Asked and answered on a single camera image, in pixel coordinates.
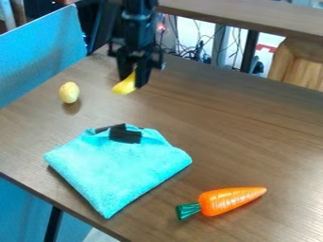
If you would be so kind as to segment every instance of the black pole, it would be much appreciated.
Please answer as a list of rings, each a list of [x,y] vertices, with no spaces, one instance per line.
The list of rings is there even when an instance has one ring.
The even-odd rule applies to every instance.
[[[250,73],[253,57],[255,56],[256,46],[258,43],[259,32],[255,30],[249,30],[246,37],[246,47],[241,64],[240,71]]]
[[[55,242],[60,230],[62,211],[61,209],[54,207],[49,217],[47,230],[43,242]]]

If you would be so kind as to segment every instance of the blue towel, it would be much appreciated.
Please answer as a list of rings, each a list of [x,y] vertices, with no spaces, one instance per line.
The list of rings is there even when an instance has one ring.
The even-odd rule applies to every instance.
[[[88,129],[43,156],[104,218],[192,162],[156,130],[126,127],[142,134],[140,144],[111,140],[111,129],[98,134]]]

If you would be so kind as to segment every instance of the yellow lemon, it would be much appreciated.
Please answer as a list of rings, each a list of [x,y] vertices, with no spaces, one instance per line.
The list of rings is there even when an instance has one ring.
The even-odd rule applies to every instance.
[[[77,85],[72,82],[66,82],[59,89],[60,100],[64,103],[74,103],[77,101],[79,96],[79,89]]]

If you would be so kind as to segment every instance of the carrot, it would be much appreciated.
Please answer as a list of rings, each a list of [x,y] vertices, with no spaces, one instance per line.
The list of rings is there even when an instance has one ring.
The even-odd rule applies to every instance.
[[[241,187],[202,193],[198,202],[176,206],[179,220],[202,212],[204,216],[217,216],[257,199],[267,191],[264,187]]]

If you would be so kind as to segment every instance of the blue cloth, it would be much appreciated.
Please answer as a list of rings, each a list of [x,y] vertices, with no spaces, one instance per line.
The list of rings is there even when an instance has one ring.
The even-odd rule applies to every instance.
[[[169,179],[192,162],[156,130],[138,129],[140,144],[109,139],[110,130],[88,129],[70,143],[44,154],[44,159],[103,217],[110,218],[127,204]]]
[[[75,6],[0,35],[0,109],[86,54]]]

